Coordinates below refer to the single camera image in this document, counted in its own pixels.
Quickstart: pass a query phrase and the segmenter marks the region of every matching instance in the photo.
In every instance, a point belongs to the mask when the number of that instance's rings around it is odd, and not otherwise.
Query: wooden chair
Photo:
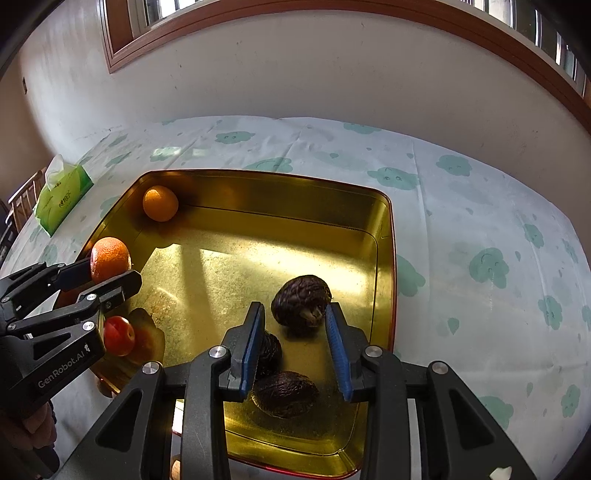
[[[39,199],[39,193],[45,184],[44,172],[45,169],[36,172],[8,200],[11,207],[8,218],[12,219],[12,223],[17,232],[22,230],[22,227],[27,223],[28,218],[33,214],[33,207]]]

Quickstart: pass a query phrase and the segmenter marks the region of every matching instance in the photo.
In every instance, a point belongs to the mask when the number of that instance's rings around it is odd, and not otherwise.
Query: black wrinkled fruit
[[[319,327],[332,300],[329,286],[316,275],[292,278],[271,302],[271,313],[281,325],[296,332]]]
[[[281,363],[281,344],[275,335],[265,330],[261,341],[258,365],[256,366],[255,378],[268,377],[279,371]]]
[[[279,372],[257,380],[252,401],[271,417],[291,419],[308,412],[319,392],[314,382],[296,372]]]

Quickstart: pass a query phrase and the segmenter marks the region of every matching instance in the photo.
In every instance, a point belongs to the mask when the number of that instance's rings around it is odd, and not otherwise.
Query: human hand
[[[39,449],[56,441],[56,424],[52,409],[45,403],[29,418],[18,421],[0,413],[0,432],[18,450]]]

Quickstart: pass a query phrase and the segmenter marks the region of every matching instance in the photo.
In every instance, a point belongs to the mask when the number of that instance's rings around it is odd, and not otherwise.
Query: window frame
[[[409,20],[464,38],[508,61],[560,101],[591,134],[589,88],[583,100],[582,93],[577,91],[582,90],[581,84],[568,78],[551,58],[546,58],[545,52],[538,52],[538,47],[530,46],[525,38],[521,40],[521,34],[496,18],[457,0],[217,0],[179,10],[146,26],[145,32],[135,38],[134,30],[142,29],[132,29],[127,0],[97,0],[97,9],[109,73],[176,38],[257,15],[329,10]]]

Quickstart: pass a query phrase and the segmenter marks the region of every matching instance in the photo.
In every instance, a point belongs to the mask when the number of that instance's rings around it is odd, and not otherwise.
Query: green tissue package
[[[53,236],[93,183],[81,165],[66,163],[61,155],[53,158],[47,167],[45,179],[45,186],[35,206],[35,217],[45,231]]]

